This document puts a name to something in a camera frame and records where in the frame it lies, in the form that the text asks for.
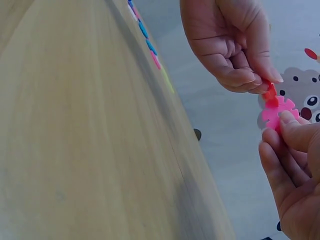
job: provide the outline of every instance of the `pink gear-shaped toy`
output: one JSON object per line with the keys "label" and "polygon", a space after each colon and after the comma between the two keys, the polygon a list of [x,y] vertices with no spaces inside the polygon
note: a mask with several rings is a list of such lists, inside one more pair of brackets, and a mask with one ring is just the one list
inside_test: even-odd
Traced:
{"label": "pink gear-shaped toy", "polygon": [[279,132],[279,114],[283,111],[289,111],[292,113],[295,119],[299,118],[299,111],[295,108],[295,104],[292,100],[287,99],[285,102],[284,96],[277,96],[279,100],[278,107],[271,107],[266,104],[265,109],[262,111],[262,120],[267,121],[266,127],[271,128]]}

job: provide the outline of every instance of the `cartoon face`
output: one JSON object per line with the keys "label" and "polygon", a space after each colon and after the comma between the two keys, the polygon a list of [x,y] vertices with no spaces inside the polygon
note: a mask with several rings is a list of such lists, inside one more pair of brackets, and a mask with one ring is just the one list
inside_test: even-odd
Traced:
{"label": "cartoon face", "polygon": [[[275,85],[278,95],[291,99],[304,119],[312,123],[320,122],[320,73],[290,67],[281,76],[284,82]],[[263,109],[265,103],[260,96],[258,102]],[[258,126],[260,129],[265,126],[261,114],[258,117]]]}

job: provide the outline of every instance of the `hand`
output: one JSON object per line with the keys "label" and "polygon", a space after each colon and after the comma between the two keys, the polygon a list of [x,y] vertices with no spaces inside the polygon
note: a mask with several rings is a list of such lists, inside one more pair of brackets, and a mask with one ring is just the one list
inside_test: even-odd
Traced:
{"label": "hand", "polygon": [[285,111],[282,138],[262,134],[259,153],[273,192],[281,229],[292,240],[320,239],[320,124]]}
{"label": "hand", "polygon": [[270,26],[259,0],[180,0],[180,10],[191,49],[224,88],[262,94],[268,89],[262,79],[283,82],[271,63]]}

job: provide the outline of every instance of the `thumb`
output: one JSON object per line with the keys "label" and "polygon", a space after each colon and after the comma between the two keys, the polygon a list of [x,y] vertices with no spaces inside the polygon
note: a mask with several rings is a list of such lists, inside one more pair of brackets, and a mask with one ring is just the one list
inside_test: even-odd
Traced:
{"label": "thumb", "polygon": [[311,144],[320,145],[320,125],[317,123],[302,125],[289,111],[284,111],[280,115],[280,127],[289,148],[307,153]]}
{"label": "thumb", "polygon": [[246,58],[253,71],[273,83],[282,83],[270,58],[270,25],[260,1],[220,1],[221,11],[246,37]]}
{"label": "thumb", "polygon": [[274,68],[270,57],[270,25],[260,8],[251,23],[244,29],[246,36],[246,57],[250,67],[261,78],[273,83],[282,83],[283,78]]}

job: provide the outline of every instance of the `wooden table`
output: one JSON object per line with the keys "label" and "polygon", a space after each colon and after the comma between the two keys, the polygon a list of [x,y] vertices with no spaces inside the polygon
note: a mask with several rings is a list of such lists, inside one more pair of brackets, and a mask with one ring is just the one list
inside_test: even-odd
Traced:
{"label": "wooden table", "polygon": [[126,1],[0,1],[0,116],[1,240],[235,238]]}

